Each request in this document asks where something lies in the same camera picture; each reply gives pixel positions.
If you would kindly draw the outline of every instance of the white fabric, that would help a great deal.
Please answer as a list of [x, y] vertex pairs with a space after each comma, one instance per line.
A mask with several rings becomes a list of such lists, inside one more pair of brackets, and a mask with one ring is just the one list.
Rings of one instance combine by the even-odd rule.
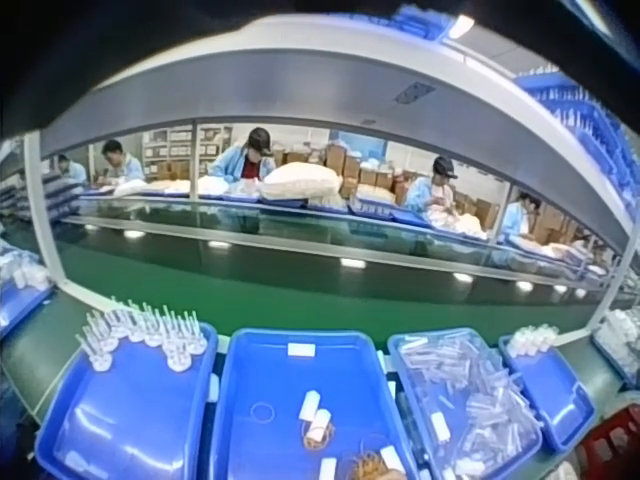
[[135, 195], [136, 193], [144, 192], [149, 188], [146, 182], [142, 180], [131, 180], [130, 182], [118, 185], [113, 191], [114, 197], [126, 197], [128, 195]]
[[287, 200], [335, 195], [340, 178], [330, 168], [294, 162], [276, 168], [260, 184], [260, 194], [269, 200]]
[[229, 184], [222, 177], [205, 175], [198, 179], [199, 195], [222, 195], [229, 189]]

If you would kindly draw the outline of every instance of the white sticker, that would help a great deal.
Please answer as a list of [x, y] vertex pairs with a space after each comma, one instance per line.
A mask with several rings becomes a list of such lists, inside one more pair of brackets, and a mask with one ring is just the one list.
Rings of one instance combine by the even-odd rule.
[[287, 345], [287, 353], [291, 357], [315, 357], [316, 346], [313, 343], [290, 343]]
[[444, 419], [442, 412], [431, 414], [431, 423], [440, 443], [446, 443], [451, 440], [451, 432], [449, 432], [447, 421]]
[[380, 450], [380, 456], [389, 470], [398, 470], [399, 472], [406, 473], [398, 456], [398, 452], [396, 452], [393, 445], [389, 445]]
[[318, 480], [335, 480], [337, 466], [337, 458], [323, 458], [320, 462], [320, 474], [318, 475]]
[[309, 426], [309, 430], [306, 435], [307, 438], [320, 443], [322, 441], [322, 437], [324, 437], [324, 432], [327, 429], [330, 420], [331, 412], [324, 408], [319, 409], [316, 412], [316, 416], [313, 418], [313, 422], [311, 422], [311, 426]]
[[305, 422], [313, 422], [319, 405], [320, 394], [315, 390], [309, 390], [304, 396], [304, 402], [302, 402], [302, 408], [300, 408], [298, 418]]

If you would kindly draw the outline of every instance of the blue shirt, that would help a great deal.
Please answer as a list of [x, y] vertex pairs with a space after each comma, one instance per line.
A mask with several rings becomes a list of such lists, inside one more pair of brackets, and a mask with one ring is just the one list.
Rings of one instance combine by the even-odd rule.
[[129, 182], [131, 180], [144, 180], [144, 172], [142, 170], [142, 164], [133, 155], [127, 153], [124, 159], [124, 165], [118, 168], [109, 167], [107, 170], [107, 178], [120, 178]]
[[74, 161], [69, 162], [69, 170], [64, 176], [80, 184], [87, 183], [87, 171], [82, 165]]
[[500, 233], [502, 235], [529, 233], [527, 212], [519, 202], [513, 202], [507, 205], [507, 210], [504, 212], [504, 220], [500, 227]]
[[[239, 182], [242, 178], [245, 156], [247, 150], [243, 147], [230, 147], [218, 157], [209, 169], [209, 176], [222, 177], [225, 182], [231, 184]], [[271, 158], [263, 158], [260, 161], [260, 180], [269, 175], [276, 168], [276, 164]]]

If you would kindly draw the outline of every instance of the white plastic part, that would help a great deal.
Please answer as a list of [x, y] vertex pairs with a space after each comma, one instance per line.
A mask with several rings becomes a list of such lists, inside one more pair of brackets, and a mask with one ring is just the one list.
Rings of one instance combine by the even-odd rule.
[[318, 474], [318, 480], [335, 480], [337, 467], [337, 458], [323, 458], [320, 462], [320, 473]]
[[290, 357], [315, 357], [316, 346], [313, 343], [289, 343], [287, 354]]
[[451, 440], [451, 432], [447, 426], [447, 421], [444, 418], [442, 412], [435, 412], [431, 414], [431, 423], [433, 429], [436, 431], [439, 443], [447, 443]]
[[398, 470], [399, 472], [406, 473], [404, 465], [402, 465], [402, 461], [398, 456], [398, 452], [396, 452], [393, 445], [389, 445], [380, 450], [380, 456], [389, 470]]
[[209, 377], [209, 396], [207, 397], [208, 403], [217, 403], [220, 397], [220, 379], [215, 373], [212, 373]]
[[315, 442], [321, 442], [330, 420], [331, 412], [324, 408], [319, 409], [309, 426], [306, 437]]
[[315, 390], [309, 390], [304, 396], [304, 401], [302, 402], [298, 418], [305, 422], [313, 422], [319, 405], [320, 394]]

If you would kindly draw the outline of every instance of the pile of white material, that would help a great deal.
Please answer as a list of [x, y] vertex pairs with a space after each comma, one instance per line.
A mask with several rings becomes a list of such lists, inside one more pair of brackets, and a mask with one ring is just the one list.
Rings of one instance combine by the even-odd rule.
[[222, 195], [229, 189], [229, 184], [222, 177], [204, 176], [198, 179], [199, 195]]
[[360, 200], [371, 200], [374, 202], [394, 203], [396, 197], [389, 190], [371, 185], [358, 185], [356, 196]]
[[338, 193], [340, 177], [322, 165], [294, 162], [275, 169], [259, 188], [269, 200], [324, 197]]
[[144, 192], [149, 188], [149, 185], [143, 180], [131, 180], [129, 182], [122, 183], [116, 187], [113, 191], [113, 196], [126, 197], [129, 195], [136, 195], [137, 193]]

